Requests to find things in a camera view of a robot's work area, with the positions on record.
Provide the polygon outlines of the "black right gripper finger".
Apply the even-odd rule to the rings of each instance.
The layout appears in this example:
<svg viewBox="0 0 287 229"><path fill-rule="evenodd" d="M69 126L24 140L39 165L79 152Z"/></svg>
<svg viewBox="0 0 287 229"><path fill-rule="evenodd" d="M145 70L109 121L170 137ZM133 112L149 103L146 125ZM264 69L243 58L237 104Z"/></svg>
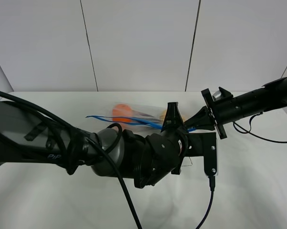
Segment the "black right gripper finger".
<svg viewBox="0 0 287 229"><path fill-rule="evenodd" d="M189 131L193 130L209 130L209 131L214 131L215 127L212 121L209 120L209 125L205 126L186 126Z"/></svg>
<svg viewBox="0 0 287 229"><path fill-rule="evenodd" d="M209 111L207 107L202 107L194 116L184 122L185 126L205 126L209 125Z"/></svg>

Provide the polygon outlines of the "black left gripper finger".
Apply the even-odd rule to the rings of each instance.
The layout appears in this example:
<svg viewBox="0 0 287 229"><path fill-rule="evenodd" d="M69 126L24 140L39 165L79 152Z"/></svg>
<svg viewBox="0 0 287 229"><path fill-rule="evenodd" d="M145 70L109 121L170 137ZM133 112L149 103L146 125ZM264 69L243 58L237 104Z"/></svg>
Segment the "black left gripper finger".
<svg viewBox="0 0 287 229"><path fill-rule="evenodd" d="M167 111L164 117L161 132L168 130L176 130L184 126L185 125L183 119L178 109L178 102L169 102L167 104Z"/></svg>

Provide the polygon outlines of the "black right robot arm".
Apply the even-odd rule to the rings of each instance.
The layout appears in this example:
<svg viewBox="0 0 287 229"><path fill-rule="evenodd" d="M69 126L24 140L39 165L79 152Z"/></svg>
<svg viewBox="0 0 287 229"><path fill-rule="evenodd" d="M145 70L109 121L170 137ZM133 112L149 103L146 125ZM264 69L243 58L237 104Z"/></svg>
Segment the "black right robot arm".
<svg viewBox="0 0 287 229"><path fill-rule="evenodd" d="M213 95L209 89L204 89L201 93L205 106L186 120L185 126L190 129L217 130L220 138L225 139L225 124L261 112L287 107L287 77L236 97L222 87Z"/></svg>

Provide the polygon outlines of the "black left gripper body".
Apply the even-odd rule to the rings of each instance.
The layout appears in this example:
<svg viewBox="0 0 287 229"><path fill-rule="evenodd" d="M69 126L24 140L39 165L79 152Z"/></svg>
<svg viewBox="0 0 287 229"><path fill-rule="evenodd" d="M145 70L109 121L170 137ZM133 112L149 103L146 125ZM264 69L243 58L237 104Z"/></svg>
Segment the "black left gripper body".
<svg viewBox="0 0 287 229"><path fill-rule="evenodd" d="M134 157L136 188L154 186L179 166L188 147L186 134L183 130L165 130L144 138L144 145Z"/></svg>

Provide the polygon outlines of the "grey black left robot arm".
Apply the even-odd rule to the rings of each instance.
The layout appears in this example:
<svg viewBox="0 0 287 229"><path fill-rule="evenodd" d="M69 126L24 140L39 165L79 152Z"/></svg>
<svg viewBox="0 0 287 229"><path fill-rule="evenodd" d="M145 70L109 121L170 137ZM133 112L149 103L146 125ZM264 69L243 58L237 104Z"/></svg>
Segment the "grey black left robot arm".
<svg viewBox="0 0 287 229"><path fill-rule="evenodd" d="M47 163L72 175L85 165L98 176L130 178L136 188L143 188L178 171L188 150L187 135L177 108L166 113L158 134L143 137L118 123L90 133L0 91L0 166Z"/></svg>

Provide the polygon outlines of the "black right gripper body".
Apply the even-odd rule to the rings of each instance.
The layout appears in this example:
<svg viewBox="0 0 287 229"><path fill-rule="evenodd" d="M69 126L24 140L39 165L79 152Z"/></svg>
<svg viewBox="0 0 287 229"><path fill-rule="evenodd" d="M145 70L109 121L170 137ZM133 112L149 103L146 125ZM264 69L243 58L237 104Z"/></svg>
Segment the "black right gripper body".
<svg viewBox="0 0 287 229"><path fill-rule="evenodd" d="M224 124L233 122L238 117L239 105L236 97L234 97L226 89L219 87L218 90L222 92L222 99L214 101L209 89L201 91L206 106L209 111L209 117L213 122L220 139L227 138Z"/></svg>

